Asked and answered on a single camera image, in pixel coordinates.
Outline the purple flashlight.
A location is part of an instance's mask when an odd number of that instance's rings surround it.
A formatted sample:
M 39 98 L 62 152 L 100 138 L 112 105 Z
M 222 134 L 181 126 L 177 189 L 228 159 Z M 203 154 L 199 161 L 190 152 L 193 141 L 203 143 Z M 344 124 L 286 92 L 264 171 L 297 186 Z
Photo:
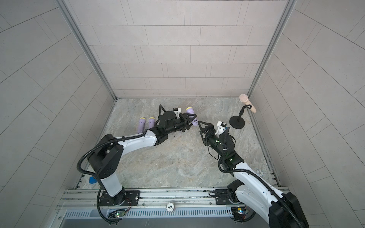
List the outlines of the purple flashlight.
M 198 125 L 197 115 L 195 115 L 195 112 L 192 107 L 186 108 L 185 112 L 189 114 L 189 117 L 192 119 L 193 126 Z
M 144 117 L 139 118 L 138 129 L 137 129 L 138 134 L 141 134 L 144 132 L 145 123 L 146 123 L 146 119 Z
M 151 129 L 155 126 L 156 119 L 154 117 L 150 117 L 148 119 L 148 129 Z

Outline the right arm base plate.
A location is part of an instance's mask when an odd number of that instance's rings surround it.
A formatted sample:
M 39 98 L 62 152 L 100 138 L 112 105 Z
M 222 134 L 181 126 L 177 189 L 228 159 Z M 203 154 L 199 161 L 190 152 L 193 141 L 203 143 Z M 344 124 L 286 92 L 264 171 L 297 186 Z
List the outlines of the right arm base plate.
M 227 189 L 215 189 L 209 193 L 211 197 L 215 198 L 217 205 L 237 205 L 239 202 L 234 202 L 230 199 Z

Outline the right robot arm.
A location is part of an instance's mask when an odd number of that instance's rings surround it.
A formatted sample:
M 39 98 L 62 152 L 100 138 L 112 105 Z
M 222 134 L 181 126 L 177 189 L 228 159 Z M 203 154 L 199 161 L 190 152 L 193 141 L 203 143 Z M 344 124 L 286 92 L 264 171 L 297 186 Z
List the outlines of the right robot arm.
M 218 168 L 236 178 L 228 187 L 232 202 L 243 203 L 271 228 L 307 228 L 309 224 L 296 196 L 283 193 L 262 179 L 235 151 L 235 139 L 226 127 L 220 134 L 211 123 L 199 121 L 203 144 L 218 154 Z

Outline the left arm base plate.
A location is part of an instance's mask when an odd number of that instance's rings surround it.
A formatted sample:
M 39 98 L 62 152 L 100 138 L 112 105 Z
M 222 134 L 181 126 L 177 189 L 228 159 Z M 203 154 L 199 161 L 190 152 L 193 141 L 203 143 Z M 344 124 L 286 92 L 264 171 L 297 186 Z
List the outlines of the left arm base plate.
M 137 206 L 140 191 L 126 191 L 111 197 L 107 191 L 102 191 L 102 195 L 99 197 L 99 205 L 102 207 L 111 206 Z

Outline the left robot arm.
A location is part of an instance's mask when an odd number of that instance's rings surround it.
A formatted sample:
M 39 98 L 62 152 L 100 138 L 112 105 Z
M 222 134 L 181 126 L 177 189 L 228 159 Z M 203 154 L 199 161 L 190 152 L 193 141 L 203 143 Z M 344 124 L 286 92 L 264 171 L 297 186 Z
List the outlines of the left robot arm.
M 131 136 L 105 135 L 94 148 L 79 159 L 77 170 L 93 176 L 113 205 L 122 205 L 127 199 L 127 193 L 117 177 L 121 157 L 145 147 L 160 145 L 168 139 L 170 133 L 189 130 L 193 125 L 197 125 L 196 118 L 197 114 L 190 108 L 182 113 L 179 108 L 166 111 L 160 105 L 158 118 L 149 129 L 143 129 Z

